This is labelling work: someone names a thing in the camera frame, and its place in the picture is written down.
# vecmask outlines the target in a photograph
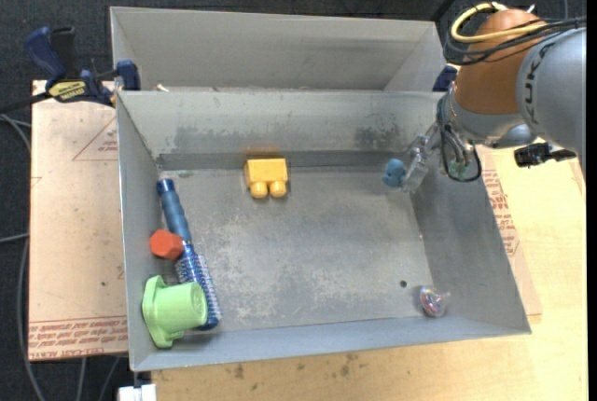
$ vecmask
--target small blue object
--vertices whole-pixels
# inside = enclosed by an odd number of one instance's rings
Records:
[[[400,187],[405,175],[404,162],[400,159],[390,159],[385,166],[385,174],[382,177],[382,181],[389,187]]]

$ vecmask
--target blue handle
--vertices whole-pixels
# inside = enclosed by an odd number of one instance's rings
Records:
[[[180,235],[184,241],[191,242],[185,210],[174,189],[174,181],[172,179],[158,181],[158,194],[160,194],[161,209],[166,217],[168,230]]]
[[[49,79],[60,79],[66,75],[66,68],[49,42],[47,26],[39,28],[25,38],[25,50],[33,62],[44,69]]]
[[[122,77],[125,90],[141,89],[141,79],[139,78],[139,73],[137,73],[137,68],[131,60],[117,62],[116,70],[118,71],[120,77]]]

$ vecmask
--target cardboard sheet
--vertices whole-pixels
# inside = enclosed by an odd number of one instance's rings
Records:
[[[128,349],[115,110],[33,107],[29,359]]]

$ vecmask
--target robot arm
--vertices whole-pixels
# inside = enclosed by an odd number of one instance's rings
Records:
[[[459,35],[461,24],[483,10],[492,15],[477,32]],[[476,180],[479,144],[522,146],[515,151],[521,167],[579,156],[584,172],[586,19],[556,24],[524,10],[483,4],[457,20],[451,39],[468,44],[460,50],[458,75],[437,103],[432,126],[411,143],[408,161],[388,163],[385,184],[416,189],[436,152],[450,178]],[[546,142],[532,144],[537,137]]]

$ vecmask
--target blue brush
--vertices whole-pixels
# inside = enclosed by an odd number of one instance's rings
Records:
[[[203,255],[197,254],[193,247],[185,211],[174,189],[174,181],[172,179],[158,181],[158,194],[160,195],[161,208],[166,217],[168,230],[183,238],[185,249],[174,262],[178,282],[197,282],[201,286],[207,299],[208,311],[207,323],[199,329],[212,329],[221,320],[222,311],[215,296],[214,283],[209,275],[205,258]]]

